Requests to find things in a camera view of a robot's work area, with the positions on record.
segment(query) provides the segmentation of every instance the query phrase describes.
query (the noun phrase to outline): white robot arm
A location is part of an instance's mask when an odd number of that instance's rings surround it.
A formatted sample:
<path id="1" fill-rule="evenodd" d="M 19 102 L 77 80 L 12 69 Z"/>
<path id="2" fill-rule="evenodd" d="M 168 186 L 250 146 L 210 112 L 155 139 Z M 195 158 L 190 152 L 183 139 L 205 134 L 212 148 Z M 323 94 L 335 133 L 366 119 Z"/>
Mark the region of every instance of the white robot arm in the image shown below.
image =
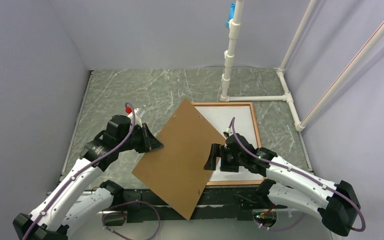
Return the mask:
<path id="1" fill-rule="evenodd" d="M 143 110 L 135 109 L 133 113 L 126 106 L 126 111 L 128 116 L 113 116 L 106 130 L 86 144 L 64 180 L 38 207 L 14 219 L 20 240 L 67 240 L 90 217 L 124 202 L 124 189 L 106 181 L 91 196 L 74 205 L 83 191 L 118 159 L 119 153 L 146 153 L 163 147 L 147 124 L 142 124 Z"/>
<path id="2" fill-rule="evenodd" d="M 302 211 L 319 219 L 326 228 L 340 236 L 348 236 L 350 230 L 362 232 L 365 229 L 360 203 L 353 187 L 341 181 L 316 177 L 264 147 L 254 148 L 252 144 L 235 133 L 224 132 L 225 144 L 214 143 L 204 170 L 214 171 L 217 158 L 221 158 L 220 171 L 238 172 L 243 166 L 251 173 L 260 174 L 265 179 L 257 188 L 255 195 L 261 202 L 282 205 Z M 362 228 L 353 228 L 360 216 Z"/>

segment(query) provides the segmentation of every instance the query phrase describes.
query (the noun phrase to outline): gray wall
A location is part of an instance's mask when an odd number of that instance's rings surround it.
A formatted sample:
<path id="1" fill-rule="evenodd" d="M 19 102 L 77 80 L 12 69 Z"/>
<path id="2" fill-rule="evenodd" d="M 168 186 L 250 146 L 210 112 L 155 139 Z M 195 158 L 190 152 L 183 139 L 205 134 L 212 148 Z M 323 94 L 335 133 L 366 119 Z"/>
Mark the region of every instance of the gray wall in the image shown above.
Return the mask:
<path id="1" fill-rule="evenodd" d="M 321 1 L 286 68 L 300 119 L 383 20 L 384 1 Z M 303 137 L 316 174 L 354 186 L 367 230 L 349 239 L 383 240 L 384 38 Z"/>
<path id="2" fill-rule="evenodd" d="M 0 239 L 55 187 L 87 80 L 48 1 L 0 0 Z"/>
<path id="3" fill-rule="evenodd" d="M 235 0 L 50 0 L 89 69 L 223 66 Z M 275 68 L 309 0 L 246 0 L 235 66 Z"/>

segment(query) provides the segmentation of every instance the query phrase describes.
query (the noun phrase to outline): brown board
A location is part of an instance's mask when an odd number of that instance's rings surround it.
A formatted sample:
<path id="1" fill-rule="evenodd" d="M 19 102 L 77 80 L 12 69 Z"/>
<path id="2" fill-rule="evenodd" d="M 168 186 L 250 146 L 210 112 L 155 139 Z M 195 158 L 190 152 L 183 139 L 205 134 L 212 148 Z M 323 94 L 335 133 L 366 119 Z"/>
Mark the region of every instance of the brown board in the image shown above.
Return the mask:
<path id="1" fill-rule="evenodd" d="M 204 170 L 211 144 L 225 138 L 187 99 L 157 138 L 164 148 L 143 155 L 132 174 L 189 220 L 213 173 Z"/>

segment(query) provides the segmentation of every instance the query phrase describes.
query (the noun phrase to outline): wire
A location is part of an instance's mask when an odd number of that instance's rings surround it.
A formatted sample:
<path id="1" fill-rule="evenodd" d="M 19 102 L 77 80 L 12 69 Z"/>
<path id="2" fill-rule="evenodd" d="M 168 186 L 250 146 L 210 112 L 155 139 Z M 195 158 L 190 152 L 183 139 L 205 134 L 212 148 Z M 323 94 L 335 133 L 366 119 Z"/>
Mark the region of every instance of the wire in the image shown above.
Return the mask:
<path id="1" fill-rule="evenodd" d="M 269 219 L 269 218 L 262 219 L 260 216 L 258 216 L 258 217 L 255 216 L 254 212 L 252 210 L 251 210 L 251 214 L 252 214 L 252 218 L 254 220 L 254 223 L 257 224 L 258 228 L 261 228 L 263 226 L 263 224 L 264 224 L 264 223 L 260 222 L 260 220 L 266 220 L 267 221 Z M 268 226 L 268 228 L 271 228 L 271 227 L 273 227 L 273 225 L 276 224 L 276 221 L 277 221 L 276 215 L 273 215 L 273 218 L 271 218 L 271 220 L 273 220 L 273 222 L 271 223 L 270 226 Z"/>
<path id="2" fill-rule="evenodd" d="M 262 213 L 260 213 L 260 215 L 267 215 L 269 214 L 273 209 L 275 208 L 275 205 L 271 205 L 271 207 L 268 209 L 268 211 L 263 211 Z"/>
<path id="3" fill-rule="evenodd" d="M 302 213 L 302 215 L 298 218 L 298 220 L 296 220 L 296 222 L 290 226 L 287 226 L 287 227 L 283 227 L 283 228 L 275 228 L 275 229 L 272 229 L 270 227 L 266 227 L 264 226 L 263 224 L 261 223 L 258 223 L 257 220 L 254 218 L 254 222 L 258 225 L 259 228 L 263 228 L 267 231 L 273 231 L 273 232 L 281 232 L 281 231 L 286 231 L 286 230 L 290 230 L 292 228 L 294 228 L 296 225 L 298 225 L 303 219 L 304 217 L 306 216 L 307 214 L 305 213 Z"/>
<path id="4" fill-rule="evenodd" d="M 110 209 L 118 208 L 118 207 L 121 207 L 121 206 L 126 206 L 126 205 L 129 205 L 129 204 L 145 204 L 145 205 L 148 205 L 155 212 L 156 217 L 158 218 L 158 226 L 156 227 L 155 232 L 150 237 L 148 237 L 145 240 L 153 239 L 157 235 L 158 231 L 160 230 L 160 226 L 161 226 L 161 218 L 160 218 L 160 215 L 158 214 L 157 209 L 153 205 L 151 205 L 150 203 L 148 203 L 146 201 L 128 201 L 128 202 L 125 202 L 125 203 L 122 203 L 122 204 L 119 204 L 119 205 L 112 206 L 112 207 L 110 207 Z M 117 235 L 120 238 L 123 238 L 125 240 L 133 240 L 131 238 L 128 238 L 128 237 L 118 233 L 117 231 L 112 230 L 111 228 L 109 228 L 109 227 L 107 227 L 105 225 L 105 218 L 107 216 L 110 216 L 110 215 L 111 215 L 111 213 L 106 214 L 105 216 L 102 217 L 102 226 L 104 227 L 104 229 L 110 231 L 111 233 L 113 233 L 113 234 L 115 234 L 115 235 Z"/>
<path id="5" fill-rule="evenodd" d="M 124 106 L 127 108 L 127 107 L 130 107 L 131 109 L 134 109 L 133 108 L 133 105 L 130 103 L 130 102 L 126 102 L 124 104 Z M 56 192 L 56 194 L 52 197 L 52 199 L 48 202 L 48 204 L 43 208 L 43 210 L 41 212 L 43 213 L 47 213 L 48 210 L 51 208 L 51 206 L 54 204 L 54 202 L 63 194 L 63 192 L 67 189 L 67 187 L 73 182 L 76 180 L 76 178 L 78 176 L 80 176 L 85 170 L 87 170 L 88 168 L 90 168 L 91 166 L 93 165 L 96 165 L 97 163 L 99 163 L 100 161 L 102 161 L 103 159 L 105 159 L 106 157 L 108 157 L 109 155 L 111 155 L 112 153 L 114 153 L 118 148 L 120 148 L 126 141 L 127 139 L 129 139 L 130 135 L 132 135 L 133 133 L 133 129 L 135 127 L 135 123 L 136 123 L 136 113 L 135 111 L 133 110 L 132 111 L 132 121 L 131 121 L 131 124 L 130 124 L 130 129 L 128 130 L 128 133 L 127 135 L 125 136 L 125 138 L 117 145 L 115 146 L 113 149 L 111 149 L 109 152 L 105 153 L 104 155 L 98 157 L 97 159 L 95 159 L 94 161 L 92 161 L 91 163 L 89 163 L 88 165 L 86 165 L 85 167 L 83 167 L 82 169 L 80 169 L 78 172 L 76 172 L 71 178 L 69 178 L 62 186 L 61 188 Z M 44 215 L 42 214 L 39 214 L 36 219 L 33 221 L 33 223 L 28 227 L 27 231 L 25 232 L 24 236 L 22 237 L 22 240 L 27 240 L 27 238 L 29 237 L 30 233 L 32 232 L 33 228 L 39 223 L 39 221 L 42 219 Z"/>
<path id="6" fill-rule="evenodd" d="M 277 162 L 273 162 L 273 161 L 269 161 L 267 159 L 264 159 L 264 158 L 261 158 L 257 155 L 255 155 L 254 153 L 252 153 L 251 151 L 249 151 L 245 146 L 244 144 L 239 140 L 237 134 L 236 134 L 236 131 L 235 131 L 235 118 L 233 117 L 231 122 L 230 122 L 230 125 L 231 125 L 231 128 L 232 128 L 232 131 L 233 131 L 233 136 L 234 138 L 236 139 L 237 143 L 240 145 L 240 147 L 246 152 L 248 153 L 251 157 L 255 158 L 255 159 L 259 159 L 265 163 L 268 163 L 270 165 L 275 165 L 275 166 L 278 166 L 278 167 L 281 167 L 281 168 L 284 168 L 284 169 L 289 169 L 287 166 L 283 165 L 283 164 L 280 164 L 280 163 L 277 163 Z M 319 186 L 323 186 L 323 183 L 321 183 L 320 181 L 312 178 L 311 176 L 307 175 L 306 173 L 304 172 L 301 172 L 295 168 L 291 168 L 290 171 L 294 172 L 294 173 L 297 173 L 309 180 L 311 180 L 312 182 L 316 183 L 317 185 Z M 363 232 L 365 229 L 366 229 L 366 220 L 363 216 L 363 213 L 362 211 L 359 209 L 359 207 L 353 202 L 351 201 L 351 199 L 349 199 L 348 197 L 346 197 L 344 194 L 338 192 L 337 190 L 327 186 L 326 187 L 327 190 L 331 191 L 332 193 L 338 195 L 339 197 L 343 198 L 345 201 L 347 201 L 357 212 L 358 216 L 360 217 L 361 219 L 361 228 L 355 228 L 355 227 L 350 227 L 351 230 L 353 231 L 356 231 L 356 232 Z M 304 215 L 305 213 L 298 219 L 298 221 L 294 224 L 292 224 L 291 226 L 295 227 L 301 220 L 302 218 L 304 218 Z M 291 229 L 292 227 L 285 227 L 285 228 L 280 228 L 280 229 L 283 229 L 283 230 L 289 230 Z"/>
<path id="7" fill-rule="evenodd" d="M 94 191 L 96 191 L 97 189 L 99 189 L 99 186 L 92 188 L 92 190 L 90 190 L 90 194 L 94 194 Z"/>
<path id="8" fill-rule="evenodd" d="M 242 195 L 239 195 L 239 194 L 237 194 L 237 193 L 233 194 L 233 196 L 238 196 L 239 198 L 241 198 L 241 199 L 243 199 L 243 200 L 245 200 L 245 201 L 248 201 L 248 202 L 250 202 L 250 203 L 253 203 L 253 204 L 258 203 L 258 201 L 253 201 L 253 200 L 248 199 L 248 198 L 246 198 L 246 197 L 244 197 L 244 196 L 242 196 Z"/>

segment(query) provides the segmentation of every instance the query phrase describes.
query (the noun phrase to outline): blue clamp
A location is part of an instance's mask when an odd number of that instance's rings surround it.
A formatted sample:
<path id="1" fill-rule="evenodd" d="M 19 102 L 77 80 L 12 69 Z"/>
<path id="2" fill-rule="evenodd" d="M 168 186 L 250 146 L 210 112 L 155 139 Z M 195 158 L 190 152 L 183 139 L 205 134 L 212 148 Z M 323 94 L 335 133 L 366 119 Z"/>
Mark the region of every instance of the blue clamp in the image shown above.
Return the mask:
<path id="1" fill-rule="evenodd" d="M 226 28 L 229 28 L 229 21 L 233 18 L 234 15 L 235 15 L 235 4 L 234 4 L 234 3 L 231 3 L 231 4 L 230 4 L 230 13 L 229 13 L 229 17 L 228 17 L 227 20 L 226 20 Z"/>

